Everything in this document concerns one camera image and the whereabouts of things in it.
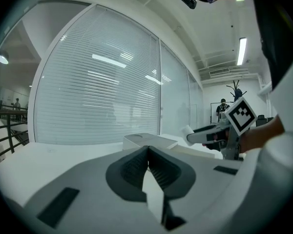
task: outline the vent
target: vent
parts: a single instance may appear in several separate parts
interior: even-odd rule
[[[209,75],[212,77],[212,76],[215,76],[215,75],[225,74],[225,73],[230,73],[230,69],[229,68],[217,69],[217,70],[214,70],[214,71],[210,71]]]

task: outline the person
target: person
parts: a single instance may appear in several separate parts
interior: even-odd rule
[[[217,0],[199,0],[213,3]],[[263,54],[268,60],[274,89],[293,62],[293,0],[253,0]],[[279,116],[269,123],[246,131],[240,152],[261,148],[272,137],[284,132]]]
[[[221,99],[221,104],[216,109],[216,116],[218,116],[218,122],[219,122],[219,113],[224,112],[229,107],[230,106],[228,104],[226,104],[226,100]]]
[[[19,98],[16,98],[16,103],[13,105],[13,109],[15,109],[16,111],[21,110],[21,105],[19,103]],[[21,117],[19,115],[16,115],[16,120],[20,120]]]

